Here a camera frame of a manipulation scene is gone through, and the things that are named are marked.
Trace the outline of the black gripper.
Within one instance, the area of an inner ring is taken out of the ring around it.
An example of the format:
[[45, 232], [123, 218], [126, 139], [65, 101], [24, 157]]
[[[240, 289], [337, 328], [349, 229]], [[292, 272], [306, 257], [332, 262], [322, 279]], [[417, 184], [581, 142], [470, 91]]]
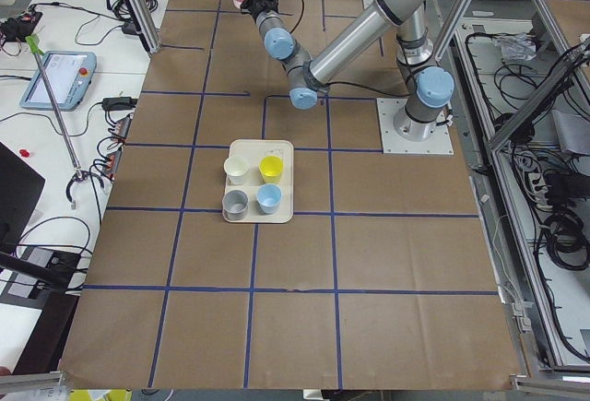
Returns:
[[278, 0], [244, 0], [242, 13], [258, 17], [261, 13], [278, 12]]

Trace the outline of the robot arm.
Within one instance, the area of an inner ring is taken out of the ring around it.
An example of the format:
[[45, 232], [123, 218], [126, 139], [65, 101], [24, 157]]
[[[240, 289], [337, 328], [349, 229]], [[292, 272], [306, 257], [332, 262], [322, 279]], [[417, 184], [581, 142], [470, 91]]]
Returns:
[[302, 110], [312, 108], [319, 92], [328, 91], [338, 73], [388, 30], [395, 29], [397, 61], [407, 70], [410, 89], [405, 106], [395, 114], [395, 131], [413, 142], [433, 135], [439, 113], [454, 93], [454, 80], [445, 70], [428, 63], [432, 43], [424, 22], [425, 0], [372, 0], [316, 56], [310, 56], [288, 31], [278, 15], [278, 0], [233, 3], [253, 18], [267, 53], [286, 72], [291, 103]]

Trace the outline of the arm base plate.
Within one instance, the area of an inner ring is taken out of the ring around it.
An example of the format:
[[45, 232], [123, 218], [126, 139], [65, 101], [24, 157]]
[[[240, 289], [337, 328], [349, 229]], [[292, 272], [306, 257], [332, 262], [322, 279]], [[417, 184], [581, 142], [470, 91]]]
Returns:
[[454, 149], [440, 112], [434, 122], [423, 124], [407, 114], [407, 99], [377, 98], [378, 121], [385, 155], [452, 156]]

